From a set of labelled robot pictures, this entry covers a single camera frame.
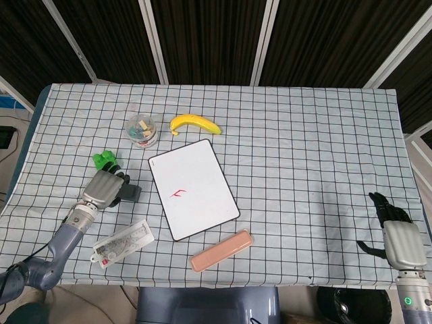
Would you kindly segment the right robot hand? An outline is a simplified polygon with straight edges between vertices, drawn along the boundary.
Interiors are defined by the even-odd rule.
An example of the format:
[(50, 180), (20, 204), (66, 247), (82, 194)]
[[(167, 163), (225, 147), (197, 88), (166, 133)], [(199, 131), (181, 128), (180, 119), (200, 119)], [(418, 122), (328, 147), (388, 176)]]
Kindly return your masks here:
[(370, 192), (376, 214), (382, 229), (384, 248), (372, 248), (358, 240), (358, 247), (374, 257), (385, 259), (398, 271), (414, 271), (424, 269), (427, 258), (418, 226), (413, 223), (408, 213), (396, 207), (388, 199), (378, 193)]

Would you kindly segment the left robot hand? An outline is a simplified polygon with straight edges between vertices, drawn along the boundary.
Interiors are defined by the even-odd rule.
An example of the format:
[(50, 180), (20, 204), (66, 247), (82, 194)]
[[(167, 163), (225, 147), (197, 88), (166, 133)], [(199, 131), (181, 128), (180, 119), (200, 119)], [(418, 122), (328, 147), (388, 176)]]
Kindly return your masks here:
[(122, 186), (130, 183), (129, 175), (119, 170), (119, 165), (107, 162), (85, 187), (82, 200), (92, 203), (98, 210), (118, 205), (122, 199), (119, 193)]

